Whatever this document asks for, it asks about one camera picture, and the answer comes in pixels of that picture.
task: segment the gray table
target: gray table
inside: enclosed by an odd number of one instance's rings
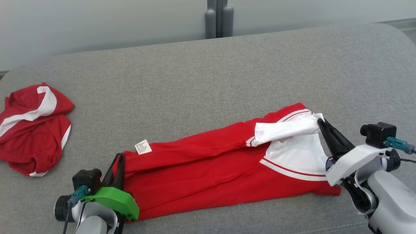
[[[416,143],[415,75],[415,45],[380,24],[83,52],[21,66],[1,80],[1,99],[46,82],[75,108],[54,170],[29,178],[0,162],[0,233],[60,233],[53,206],[72,192],[72,175],[105,171],[142,139],[172,141],[296,102],[322,112],[353,144],[364,143],[362,124],[378,121]],[[416,165],[403,163],[394,174],[416,190]],[[370,231],[343,190],[174,214],[128,224],[125,233]]]

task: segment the red shorts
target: red shorts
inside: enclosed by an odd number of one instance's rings
[[[339,195],[340,188],[326,181],[327,156],[316,129],[296,130],[296,121],[307,118],[313,113],[298,103],[264,118],[151,143],[149,153],[125,151],[124,190],[136,200],[140,220],[308,192]],[[307,124],[317,127],[316,119]],[[274,138],[271,130],[278,132]]]

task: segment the red and white clothing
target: red and white clothing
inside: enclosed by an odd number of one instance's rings
[[[49,85],[12,92],[0,113],[0,160],[26,176],[43,176],[59,161],[74,104]]]
[[[124,190],[139,219],[308,192],[339,195],[325,177],[317,119],[301,104],[174,142],[125,151]]]

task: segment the white wall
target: white wall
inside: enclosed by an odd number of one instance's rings
[[[234,35],[416,17],[416,0],[228,0]],[[45,56],[205,37],[206,0],[0,0],[0,71]]]
[[[416,0],[228,0],[233,35],[416,18]]]
[[[205,38],[206,0],[0,0],[0,71],[48,55]]]

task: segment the clothing tag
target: clothing tag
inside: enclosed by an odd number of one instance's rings
[[[150,148],[149,143],[147,143],[147,140],[144,140],[135,144],[134,147],[136,148],[138,154],[145,154],[145,153],[152,152],[152,149]]]

